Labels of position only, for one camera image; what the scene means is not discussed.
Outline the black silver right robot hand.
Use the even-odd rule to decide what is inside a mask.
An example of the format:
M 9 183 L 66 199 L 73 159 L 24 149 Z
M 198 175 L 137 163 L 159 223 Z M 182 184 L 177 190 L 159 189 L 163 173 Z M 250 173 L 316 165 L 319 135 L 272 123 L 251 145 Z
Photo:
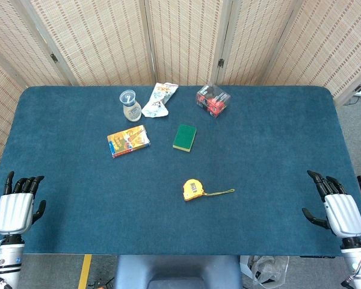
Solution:
M 314 217 L 307 208 L 302 212 L 312 224 L 329 229 L 339 238 L 361 236 L 361 214 L 352 195 L 347 194 L 344 186 L 331 176 L 308 170 L 326 211 L 327 218 Z

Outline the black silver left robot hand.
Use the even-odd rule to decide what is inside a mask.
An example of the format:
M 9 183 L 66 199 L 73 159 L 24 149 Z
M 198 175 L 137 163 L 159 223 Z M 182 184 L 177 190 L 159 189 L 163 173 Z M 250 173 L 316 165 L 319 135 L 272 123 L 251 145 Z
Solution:
M 34 211 L 34 199 L 44 176 L 20 178 L 13 183 L 14 172 L 10 171 L 0 198 L 0 234 L 21 235 L 38 221 L 46 209 L 46 201 L 40 202 Z

